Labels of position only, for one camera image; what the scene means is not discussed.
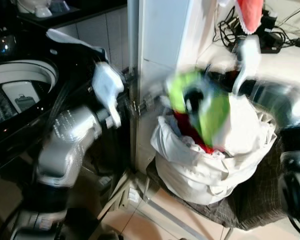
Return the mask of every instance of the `laundry bag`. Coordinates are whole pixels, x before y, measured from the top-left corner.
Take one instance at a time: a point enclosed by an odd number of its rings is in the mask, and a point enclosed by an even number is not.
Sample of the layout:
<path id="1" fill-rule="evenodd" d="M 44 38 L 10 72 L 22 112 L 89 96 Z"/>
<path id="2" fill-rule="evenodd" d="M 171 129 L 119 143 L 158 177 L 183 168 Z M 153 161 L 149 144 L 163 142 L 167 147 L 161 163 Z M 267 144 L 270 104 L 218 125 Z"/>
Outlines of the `laundry bag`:
<path id="1" fill-rule="evenodd" d="M 209 205 L 226 198 L 238 184 L 248 180 L 277 138 L 269 119 L 260 111 L 255 110 L 253 114 L 257 116 L 258 128 L 250 150 L 212 154 L 189 147 L 177 124 L 171 121 L 173 116 L 159 116 L 151 145 L 156 150 L 158 175 L 168 189 L 187 202 Z M 243 124 L 249 124 L 245 117 L 249 119 L 244 116 Z"/>

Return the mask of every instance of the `floor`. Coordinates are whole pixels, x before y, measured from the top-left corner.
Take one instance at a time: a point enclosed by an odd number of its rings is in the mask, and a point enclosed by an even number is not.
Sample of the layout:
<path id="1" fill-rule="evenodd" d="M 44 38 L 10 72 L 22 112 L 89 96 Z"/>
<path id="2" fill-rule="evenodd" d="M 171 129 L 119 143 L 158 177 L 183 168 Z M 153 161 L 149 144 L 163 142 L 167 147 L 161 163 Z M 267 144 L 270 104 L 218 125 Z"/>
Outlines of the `floor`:
<path id="1" fill-rule="evenodd" d="M 148 195 L 148 204 L 139 197 L 134 199 L 137 202 L 130 200 L 127 208 L 108 212 L 89 240 L 97 240 L 101 232 L 109 230 L 122 234 L 125 240 L 223 240 L 229 230 L 190 211 L 155 185 L 150 186 Z M 234 229 L 230 237 L 230 240 L 276 239 L 299 240 L 300 235 L 288 219 L 283 219 L 250 231 Z"/>

